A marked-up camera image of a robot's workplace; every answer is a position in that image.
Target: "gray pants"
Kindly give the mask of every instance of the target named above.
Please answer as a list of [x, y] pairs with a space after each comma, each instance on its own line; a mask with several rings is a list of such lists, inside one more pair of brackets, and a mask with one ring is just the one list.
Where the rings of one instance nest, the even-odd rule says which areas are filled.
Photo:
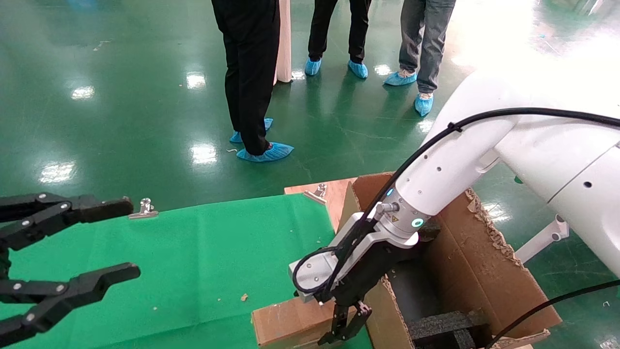
[[456, 0], [405, 0], [402, 5], [399, 63], [401, 69], [416, 71], [418, 57], [420, 58], [417, 78], [420, 93], [432, 93], [437, 89], [446, 29], [455, 2]]

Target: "leg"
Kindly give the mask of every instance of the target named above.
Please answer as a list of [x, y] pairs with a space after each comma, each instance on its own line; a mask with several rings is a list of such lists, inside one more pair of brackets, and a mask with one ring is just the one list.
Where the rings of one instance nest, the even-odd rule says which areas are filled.
[[399, 54], [401, 69], [414, 73], [418, 68], [426, 0], [405, 0], [401, 11], [402, 44]]
[[350, 0], [351, 29], [349, 30], [349, 55], [351, 61], [361, 64], [368, 31], [368, 9], [371, 0]]
[[437, 89], [439, 66], [443, 59], [446, 30], [452, 16], [455, 0], [427, 0], [425, 11], [426, 28], [422, 40], [418, 90], [432, 93]]
[[308, 57], [312, 61], [320, 60], [323, 57], [323, 52], [327, 50], [327, 29], [336, 2], [337, 0], [314, 0], [314, 14], [312, 15], [310, 39], [308, 40]]
[[224, 34], [224, 48], [226, 50], [226, 77], [224, 79], [224, 89], [226, 90], [226, 101], [228, 102], [228, 113], [235, 131], [241, 131], [241, 120], [239, 118], [239, 52], [237, 44], [232, 38]]
[[218, 24], [219, 31], [224, 34], [224, 50], [226, 51], [226, 77], [224, 78], [224, 90], [226, 92], [226, 101], [228, 102], [228, 114], [231, 117], [233, 129], [241, 130], [241, 121], [239, 119], [239, 52], [237, 43], [231, 37], [226, 23], [226, 5], [221, 0], [211, 0], [213, 3], [213, 12], [215, 21]]
[[269, 1], [267, 13], [257, 14], [260, 18], [256, 26], [238, 46], [241, 138], [251, 155], [262, 155], [269, 148], [264, 117], [271, 100], [280, 45], [280, 3]]

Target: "blue shoe cover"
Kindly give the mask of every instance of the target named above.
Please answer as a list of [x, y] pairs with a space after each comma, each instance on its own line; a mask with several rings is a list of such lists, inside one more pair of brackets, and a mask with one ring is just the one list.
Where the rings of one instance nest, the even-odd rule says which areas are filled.
[[293, 149], [290, 145], [271, 142], [272, 148], [267, 150], [263, 155], [252, 155], [248, 153], [245, 149], [239, 150], [237, 152], [237, 157], [243, 160], [252, 161], [252, 162], [268, 162], [268, 161], [276, 161], [280, 159], [286, 158]]
[[420, 116], [425, 117], [430, 109], [433, 107], [433, 96], [430, 99], [421, 99], [420, 94], [415, 97], [414, 108], [420, 113]]
[[319, 68], [321, 67], [321, 61], [322, 60], [313, 62], [310, 60], [310, 58], [308, 58], [308, 61], [306, 62], [306, 75], [317, 75], [317, 73], [319, 72]]
[[357, 63], [349, 60], [349, 64], [348, 65], [349, 65], [349, 69], [351, 69], [353, 74], [355, 74], [355, 76], [357, 76], [358, 78], [365, 79], [365, 78], [368, 77], [368, 68], [366, 68], [364, 63], [357, 64]]
[[[266, 117], [265, 118], [265, 131], [269, 130], [269, 128], [271, 127], [272, 122], [273, 122], [272, 118], [270, 118], [270, 117]], [[235, 131], [232, 134], [231, 143], [243, 143], [243, 140], [241, 139], [241, 133]]]
[[403, 78], [402, 76], [400, 76], [398, 71], [395, 71], [390, 74], [390, 76], [388, 76], [388, 78], [383, 81], [383, 83], [390, 86], [402, 86], [414, 83], [417, 78], [418, 74], [413, 74], [412, 76]]

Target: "black cable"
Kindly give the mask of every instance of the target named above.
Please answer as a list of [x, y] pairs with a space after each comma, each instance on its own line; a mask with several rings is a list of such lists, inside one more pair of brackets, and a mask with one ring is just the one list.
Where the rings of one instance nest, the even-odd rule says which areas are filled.
[[596, 286], [591, 286], [591, 287], [588, 287], [588, 288], [582, 288], [582, 289], [579, 289], [577, 291], [567, 293], [567, 294], [565, 294], [563, 296], [555, 297], [554, 299], [551, 299], [550, 301], [546, 301], [545, 303], [542, 303], [541, 305], [539, 305], [539, 306], [535, 307], [534, 309], [528, 311], [527, 313], [523, 314], [523, 316], [521, 316], [519, 319], [516, 319], [512, 324], [508, 325], [508, 327], [506, 327], [505, 329], [501, 330], [497, 334], [497, 336], [495, 336], [493, 338], [493, 340], [489, 344], [487, 344], [486, 347], [484, 347], [484, 349], [491, 349], [493, 344], [497, 343], [497, 341], [500, 340], [504, 335], [506, 335], [506, 333], [510, 332], [513, 328], [519, 326], [519, 324], [522, 323], [523, 321], [525, 321], [525, 319], [527, 319], [528, 317], [530, 317], [530, 316], [534, 315], [535, 313], [545, 309], [548, 306], [552, 306], [555, 303], [564, 301], [564, 300], [569, 299], [569, 298], [581, 296], [582, 294], [591, 293], [591, 292], [599, 291], [599, 290], [610, 288], [610, 287], [614, 287], [614, 286], [620, 286], [620, 280], [610, 281], [608, 283], [604, 283], [604, 284], [600, 284], [600, 285], [596, 285]]
[[[396, 179], [400, 177], [400, 175], [424, 152], [426, 152], [430, 147], [434, 146], [440, 140], [444, 139], [448, 135], [453, 132], [462, 132], [463, 127], [472, 124], [474, 122], [490, 119], [493, 117], [500, 116], [518, 116], [518, 115], [545, 115], [545, 116], [555, 116], [555, 117], [566, 117], [569, 119], [577, 119], [584, 120], [590, 122], [596, 122], [598, 124], [620, 127], [620, 120], [615, 119], [608, 116], [601, 116], [586, 112], [577, 112], [577, 111], [564, 111], [560, 109], [550, 109], [550, 108], [536, 108], [536, 107], [521, 107], [521, 108], [507, 108], [507, 109], [497, 109], [494, 111], [483, 112], [480, 114], [476, 114], [470, 117], [467, 117], [459, 122], [452, 123], [450, 122], [444, 130], [436, 134], [426, 143], [424, 143], [418, 150], [416, 150], [411, 156], [394, 172], [394, 174], [390, 177], [387, 183], [381, 188], [381, 190], [374, 197], [373, 202], [366, 208], [360, 219], [355, 222], [355, 225], [347, 233], [347, 235], [340, 241], [340, 243], [335, 247], [336, 256], [338, 258], [338, 262], [334, 268], [334, 271], [330, 275], [329, 279], [322, 283], [320, 287], [323, 287], [322, 297], [327, 299], [329, 298], [329, 293], [331, 292], [332, 286], [334, 285], [334, 281], [336, 276], [342, 270], [344, 263], [354, 251], [354, 249], [360, 244], [362, 238], [371, 232], [369, 227], [374, 226], [376, 221], [373, 219], [371, 222], [367, 222], [368, 216], [370, 215], [370, 211], [376, 206], [377, 202], [379, 202], [388, 191], [388, 189], [396, 182]], [[297, 283], [296, 281], [297, 274], [293, 271], [293, 283]]]
[[297, 281], [297, 272], [299, 272], [299, 269], [301, 268], [302, 265], [304, 265], [305, 262], [307, 262], [310, 258], [316, 256], [316, 255], [320, 255], [321, 253], [327, 253], [327, 252], [331, 252], [331, 251], [335, 251], [336, 250], [336, 246], [333, 247], [324, 247], [324, 248], [320, 248], [310, 254], [308, 254], [307, 256], [305, 256], [304, 258], [299, 260], [299, 263], [297, 263], [297, 265], [295, 266], [295, 268], [293, 269], [293, 285], [295, 285], [295, 288], [301, 292], [304, 293], [314, 293], [318, 290], [321, 289], [321, 287], [323, 287], [325, 285], [325, 283], [327, 282], [327, 280], [323, 281], [320, 285], [311, 288], [311, 289], [304, 289], [299, 285], [299, 282]]

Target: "cardboard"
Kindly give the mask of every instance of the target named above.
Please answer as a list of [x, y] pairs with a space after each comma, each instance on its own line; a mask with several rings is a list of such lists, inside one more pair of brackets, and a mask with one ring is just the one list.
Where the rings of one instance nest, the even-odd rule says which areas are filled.
[[[342, 217], [365, 210], [390, 176], [361, 176], [349, 185]], [[457, 197], [435, 219], [441, 233], [431, 243], [425, 264], [434, 278], [444, 312], [481, 309], [496, 334], [547, 301], [531, 273], [492, 225], [473, 191]], [[365, 302], [373, 309], [367, 328], [375, 349], [414, 347], [390, 280], [384, 277], [366, 295]], [[496, 348], [513, 349], [539, 342], [549, 336], [549, 327], [560, 322], [555, 309], [548, 307], [508, 333], [511, 338], [501, 339]]]
[[[331, 331], [334, 302], [322, 307], [312, 300], [304, 303], [299, 297], [274, 304], [252, 312], [252, 323], [259, 348], [263, 349], [315, 349], [323, 334]], [[355, 315], [355, 308], [349, 309], [349, 319]], [[333, 348], [323, 345], [320, 348]]]

